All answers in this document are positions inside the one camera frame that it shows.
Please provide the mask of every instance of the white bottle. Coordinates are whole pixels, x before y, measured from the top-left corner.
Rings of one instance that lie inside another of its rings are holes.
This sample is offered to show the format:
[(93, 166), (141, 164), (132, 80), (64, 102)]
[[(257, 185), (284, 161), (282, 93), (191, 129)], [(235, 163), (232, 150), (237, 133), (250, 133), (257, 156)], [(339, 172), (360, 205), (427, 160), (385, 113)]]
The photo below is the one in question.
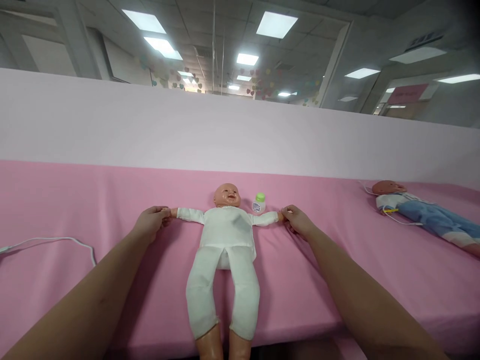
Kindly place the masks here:
[(260, 215), (265, 211), (265, 207), (265, 194), (259, 192), (255, 197), (255, 201), (251, 205), (251, 209), (255, 214)]

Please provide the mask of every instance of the pink sign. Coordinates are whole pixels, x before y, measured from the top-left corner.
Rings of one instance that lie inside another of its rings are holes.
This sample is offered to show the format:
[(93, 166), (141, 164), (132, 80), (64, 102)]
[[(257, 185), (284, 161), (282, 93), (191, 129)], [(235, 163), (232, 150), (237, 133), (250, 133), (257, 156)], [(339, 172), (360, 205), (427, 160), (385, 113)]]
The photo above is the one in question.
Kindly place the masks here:
[(420, 84), (397, 87), (391, 93), (387, 102), (391, 105), (415, 103), (420, 99), (428, 86), (428, 84)]

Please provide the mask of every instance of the baby doll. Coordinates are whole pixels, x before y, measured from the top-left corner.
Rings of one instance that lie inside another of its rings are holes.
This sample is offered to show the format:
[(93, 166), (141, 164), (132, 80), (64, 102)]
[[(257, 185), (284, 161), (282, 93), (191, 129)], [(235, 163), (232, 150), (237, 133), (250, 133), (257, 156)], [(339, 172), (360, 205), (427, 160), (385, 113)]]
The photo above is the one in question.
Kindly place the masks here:
[(281, 212), (253, 216), (240, 209), (237, 187), (221, 185), (213, 196), (215, 207), (203, 212), (173, 208), (171, 216), (200, 223), (200, 248), (188, 276), (188, 318), (201, 359), (223, 359), (220, 329), (215, 311), (213, 281), (216, 269), (230, 270), (235, 298), (230, 325), (230, 359), (249, 359), (257, 326), (260, 287), (253, 261), (257, 256), (252, 226), (283, 220)]
[(379, 181), (371, 190), (380, 195), (376, 198), (376, 207), (383, 214), (384, 210), (398, 209), (428, 232), (480, 258), (480, 225), (408, 193), (405, 186), (395, 181)]

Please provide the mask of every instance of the green bottle cap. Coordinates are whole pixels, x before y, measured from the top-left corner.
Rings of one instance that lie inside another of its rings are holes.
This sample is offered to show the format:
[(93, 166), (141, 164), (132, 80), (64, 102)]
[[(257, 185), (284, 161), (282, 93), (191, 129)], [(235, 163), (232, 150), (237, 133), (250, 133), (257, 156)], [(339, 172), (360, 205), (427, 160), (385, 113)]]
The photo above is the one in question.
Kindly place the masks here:
[(258, 201), (259, 203), (265, 202), (265, 194), (263, 192), (259, 192), (255, 197), (255, 201)]

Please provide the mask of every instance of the doll arm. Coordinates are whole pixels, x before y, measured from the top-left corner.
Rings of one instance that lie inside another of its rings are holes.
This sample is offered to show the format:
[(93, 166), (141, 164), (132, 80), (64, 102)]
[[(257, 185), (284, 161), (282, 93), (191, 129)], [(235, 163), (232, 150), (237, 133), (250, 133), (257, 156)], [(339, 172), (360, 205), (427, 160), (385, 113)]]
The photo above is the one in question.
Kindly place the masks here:
[(380, 212), (383, 209), (392, 210), (397, 208), (397, 196), (398, 195), (380, 195), (376, 198), (376, 207)]
[(200, 210), (176, 207), (171, 209), (171, 217), (205, 225), (205, 213)]
[(267, 226), (279, 221), (279, 213), (276, 211), (266, 212), (260, 216), (253, 216), (252, 214), (249, 215), (251, 219), (251, 224), (253, 226)]

